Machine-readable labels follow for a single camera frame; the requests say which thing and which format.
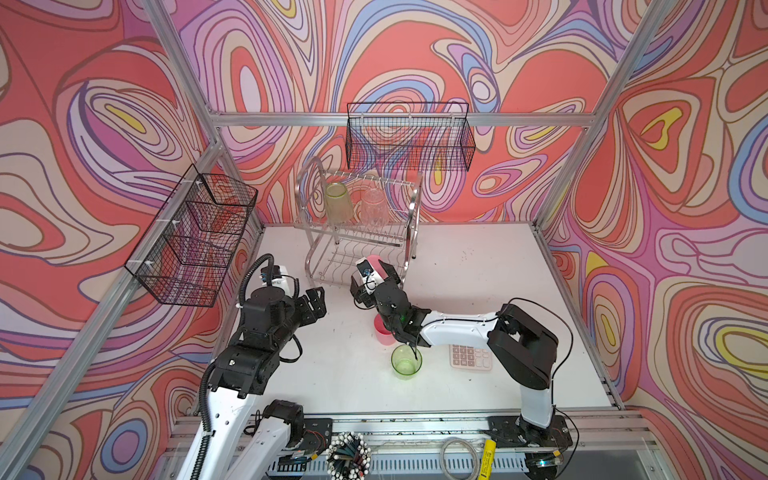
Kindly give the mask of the opaque pink cup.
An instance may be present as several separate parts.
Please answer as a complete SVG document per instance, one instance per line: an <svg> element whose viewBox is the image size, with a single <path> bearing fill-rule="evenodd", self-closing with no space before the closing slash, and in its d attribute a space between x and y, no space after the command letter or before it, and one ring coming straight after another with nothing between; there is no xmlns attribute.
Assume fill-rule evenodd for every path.
<svg viewBox="0 0 768 480"><path fill-rule="evenodd" d="M385 327L383 319L379 314L374 318L374 329L376 338L382 345L389 346L396 342L392 333Z"/></svg>
<svg viewBox="0 0 768 480"><path fill-rule="evenodd" d="M382 259L379 255L369 255L366 257L366 260L379 277L382 279L386 279L388 277L388 273L381 264Z"/></svg>

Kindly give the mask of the green translucent cup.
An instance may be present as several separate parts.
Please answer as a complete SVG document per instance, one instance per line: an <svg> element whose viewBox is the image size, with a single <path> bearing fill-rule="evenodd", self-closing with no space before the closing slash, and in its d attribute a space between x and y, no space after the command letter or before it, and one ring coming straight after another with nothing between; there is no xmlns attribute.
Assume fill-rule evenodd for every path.
<svg viewBox="0 0 768 480"><path fill-rule="evenodd" d="M410 378L421 370L423 356L417 348L402 344L392 351L390 363L397 376Z"/></svg>
<svg viewBox="0 0 768 480"><path fill-rule="evenodd" d="M333 182L325 188L326 215L334 225L344 224L354 218L354 204L344 183Z"/></svg>

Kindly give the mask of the clear pink cup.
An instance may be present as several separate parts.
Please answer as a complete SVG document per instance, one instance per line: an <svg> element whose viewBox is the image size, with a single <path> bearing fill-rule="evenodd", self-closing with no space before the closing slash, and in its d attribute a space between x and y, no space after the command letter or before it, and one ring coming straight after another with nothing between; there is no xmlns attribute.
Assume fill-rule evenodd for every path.
<svg viewBox="0 0 768 480"><path fill-rule="evenodd" d="M364 192L360 216L362 223L371 229L388 223L388 201L383 190L370 188Z"/></svg>

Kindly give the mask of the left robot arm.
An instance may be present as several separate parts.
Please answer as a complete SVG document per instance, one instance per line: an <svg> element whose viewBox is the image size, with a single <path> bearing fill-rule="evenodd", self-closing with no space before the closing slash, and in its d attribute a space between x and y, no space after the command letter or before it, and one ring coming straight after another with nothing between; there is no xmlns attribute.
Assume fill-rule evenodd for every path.
<svg viewBox="0 0 768 480"><path fill-rule="evenodd" d="M302 406L267 401L265 393L278 367L289 363L282 351L297 330L326 316L324 289L302 291L299 279L266 253L246 271L237 307L237 327L199 385L201 423L181 479L260 479L305 435Z"/></svg>

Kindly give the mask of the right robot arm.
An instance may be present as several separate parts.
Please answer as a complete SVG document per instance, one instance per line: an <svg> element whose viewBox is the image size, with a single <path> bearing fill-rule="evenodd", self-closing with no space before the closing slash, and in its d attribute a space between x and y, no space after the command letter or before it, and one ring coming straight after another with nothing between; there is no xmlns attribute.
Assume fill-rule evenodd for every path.
<svg viewBox="0 0 768 480"><path fill-rule="evenodd" d="M559 339L525 310L509 301L479 315L447 314L411 303L397 276L351 277L356 302L375 308L395 340L412 352L456 345L490 351L520 387L520 415L512 430L514 446L543 447L555 439L553 377Z"/></svg>

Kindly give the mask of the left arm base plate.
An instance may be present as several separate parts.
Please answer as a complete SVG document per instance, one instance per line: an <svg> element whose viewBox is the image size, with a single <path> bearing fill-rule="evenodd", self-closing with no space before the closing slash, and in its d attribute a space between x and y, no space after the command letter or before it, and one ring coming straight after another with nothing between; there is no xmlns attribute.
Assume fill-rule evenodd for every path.
<svg viewBox="0 0 768 480"><path fill-rule="evenodd" d="M278 452L300 451L304 456L322 453L330 444L333 434L333 420L330 417L303 418L297 420L279 417L262 419L256 417L246 425L243 434L257 438L257 449L266 450L268 445Z"/></svg>

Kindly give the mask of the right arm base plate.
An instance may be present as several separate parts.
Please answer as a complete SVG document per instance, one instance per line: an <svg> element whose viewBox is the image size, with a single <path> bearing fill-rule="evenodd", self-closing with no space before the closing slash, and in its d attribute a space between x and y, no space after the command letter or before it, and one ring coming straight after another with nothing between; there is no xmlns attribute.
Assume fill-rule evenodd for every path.
<svg viewBox="0 0 768 480"><path fill-rule="evenodd" d="M498 447L551 448L564 450L573 445L565 417L554 415L548 427L538 427L521 416L489 416L483 430Z"/></svg>

